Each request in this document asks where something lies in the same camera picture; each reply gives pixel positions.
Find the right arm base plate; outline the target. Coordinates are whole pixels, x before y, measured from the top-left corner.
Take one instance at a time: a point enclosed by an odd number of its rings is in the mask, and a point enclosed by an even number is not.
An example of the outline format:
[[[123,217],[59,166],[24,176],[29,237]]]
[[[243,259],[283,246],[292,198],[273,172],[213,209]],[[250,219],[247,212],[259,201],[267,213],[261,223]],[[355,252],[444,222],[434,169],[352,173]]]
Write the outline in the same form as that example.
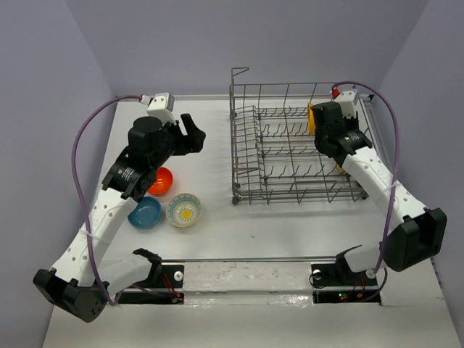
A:
[[[314,304],[338,304],[356,302],[380,303],[378,281],[364,273],[338,274],[332,263],[311,264],[308,281],[313,289]]]

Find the orange bowl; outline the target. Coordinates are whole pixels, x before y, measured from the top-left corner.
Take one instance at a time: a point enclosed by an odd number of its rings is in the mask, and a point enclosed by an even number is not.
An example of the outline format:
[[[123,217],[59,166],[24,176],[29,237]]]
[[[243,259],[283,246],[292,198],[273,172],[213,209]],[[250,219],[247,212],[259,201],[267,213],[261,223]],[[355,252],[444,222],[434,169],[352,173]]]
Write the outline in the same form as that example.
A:
[[[166,168],[161,167],[157,171],[156,181],[149,187],[148,193],[151,195],[163,195],[166,194],[173,185],[173,174]]]

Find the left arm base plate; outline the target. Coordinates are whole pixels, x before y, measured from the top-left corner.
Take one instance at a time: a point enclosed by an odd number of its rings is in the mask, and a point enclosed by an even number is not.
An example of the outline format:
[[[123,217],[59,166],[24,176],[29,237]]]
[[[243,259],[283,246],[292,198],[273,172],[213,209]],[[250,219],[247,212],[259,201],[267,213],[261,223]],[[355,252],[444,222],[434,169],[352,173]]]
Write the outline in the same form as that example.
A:
[[[120,305],[182,305],[184,265],[163,264],[161,271],[123,291]]]

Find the yellow bowl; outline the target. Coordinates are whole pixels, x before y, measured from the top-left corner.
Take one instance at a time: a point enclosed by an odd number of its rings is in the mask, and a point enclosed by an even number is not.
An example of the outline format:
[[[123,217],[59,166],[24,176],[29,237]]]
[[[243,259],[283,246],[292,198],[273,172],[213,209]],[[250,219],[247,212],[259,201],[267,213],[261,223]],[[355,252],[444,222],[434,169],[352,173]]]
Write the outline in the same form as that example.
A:
[[[312,103],[307,105],[307,123],[308,123],[308,132],[311,136],[315,135],[315,118],[312,110]]]

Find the beige bowl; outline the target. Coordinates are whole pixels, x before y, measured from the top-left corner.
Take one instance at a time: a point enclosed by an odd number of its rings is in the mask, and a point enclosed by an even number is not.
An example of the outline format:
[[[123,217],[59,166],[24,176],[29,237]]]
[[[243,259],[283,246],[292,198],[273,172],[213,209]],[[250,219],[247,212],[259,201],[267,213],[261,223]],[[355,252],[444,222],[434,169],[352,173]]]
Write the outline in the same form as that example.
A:
[[[346,174],[346,171],[340,165],[336,165],[336,169],[340,175]]]

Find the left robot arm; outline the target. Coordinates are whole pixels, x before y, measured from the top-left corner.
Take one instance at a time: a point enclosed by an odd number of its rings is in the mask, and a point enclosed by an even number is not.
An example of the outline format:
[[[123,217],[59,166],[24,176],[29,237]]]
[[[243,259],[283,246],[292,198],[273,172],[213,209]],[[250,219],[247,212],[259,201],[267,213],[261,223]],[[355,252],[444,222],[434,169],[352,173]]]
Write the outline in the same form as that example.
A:
[[[106,268],[99,264],[120,226],[156,181],[157,171],[171,156],[199,153],[205,138],[188,113],[173,122],[153,116],[133,122],[128,144],[101,182],[83,226],[64,254],[33,278],[47,301],[90,323],[126,288],[159,281],[162,259],[147,249],[138,248]]]

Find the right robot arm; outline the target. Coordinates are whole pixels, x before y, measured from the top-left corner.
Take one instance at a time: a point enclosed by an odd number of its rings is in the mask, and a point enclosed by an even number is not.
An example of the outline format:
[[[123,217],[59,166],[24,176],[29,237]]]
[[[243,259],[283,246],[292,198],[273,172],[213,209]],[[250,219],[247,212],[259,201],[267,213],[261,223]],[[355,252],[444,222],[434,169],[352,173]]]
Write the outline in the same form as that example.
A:
[[[335,279],[350,284],[366,271],[389,268],[401,272],[437,255],[447,225],[444,211],[429,209],[394,179],[360,130],[356,111],[346,115],[345,108],[335,101],[310,109],[316,149],[351,175],[386,218],[380,241],[337,254],[332,272]]]

